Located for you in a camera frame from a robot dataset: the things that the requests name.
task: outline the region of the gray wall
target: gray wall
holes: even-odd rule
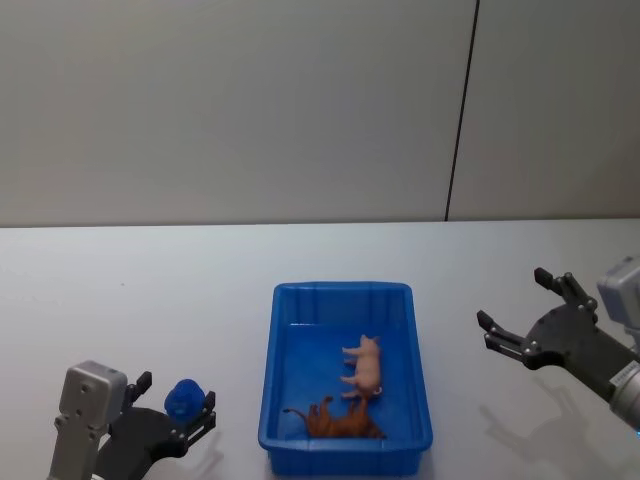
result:
[[[442,220],[475,0],[3,0],[0,225]],[[449,217],[640,215],[640,3],[482,0]]]

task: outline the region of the blue container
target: blue container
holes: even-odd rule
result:
[[[383,392],[369,415],[387,435],[374,439],[311,439],[300,417],[331,395],[333,416],[347,412],[340,393],[342,347],[360,335],[380,337]],[[273,296],[258,441],[278,475],[412,475],[433,441],[420,350],[407,285],[378,282],[283,284]]]

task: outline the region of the brown toy animal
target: brown toy animal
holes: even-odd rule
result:
[[[356,387],[351,392],[343,393],[343,398],[356,396],[371,398],[382,393],[378,340],[378,337],[369,338],[362,335],[359,347],[342,349],[342,353],[353,355],[353,358],[345,360],[345,363],[356,367],[356,374],[353,377],[340,377],[343,382]]]
[[[315,403],[309,407],[309,415],[294,408],[285,408],[284,413],[299,415],[307,427],[309,436],[315,438],[387,438],[367,415],[367,399],[363,398],[356,409],[355,401],[349,405],[349,413],[344,417],[332,417],[329,402],[333,397],[325,397],[320,409]]]

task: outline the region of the table surface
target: table surface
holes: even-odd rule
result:
[[[418,478],[640,478],[640,439],[555,367],[484,347],[475,312],[526,333],[557,305],[533,269],[597,279],[640,220],[0,230],[1,478],[47,476],[67,367],[94,359],[217,393],[218,427],[148,480],[272,478],[257,443],[273,288],[384,280],[413,289],[434,429]],[[601,328],[632,341],[600,309]]]

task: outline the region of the blue object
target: blue object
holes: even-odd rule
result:
[[[193,380],[180,380],[164,401],[164,409],[172,420],[188,423],[204,408],[204,392]]]
[[[382,395],[369,415],[385,440],[309,438],[300,417],[331,395],[333,416],[347,412],[340,393],[353,375],[342,347],[379,336]],[[412,475],[433,441],[427,394],[407,285],[378,282],[283,284],[273,296],[258,441],[278,475]]]

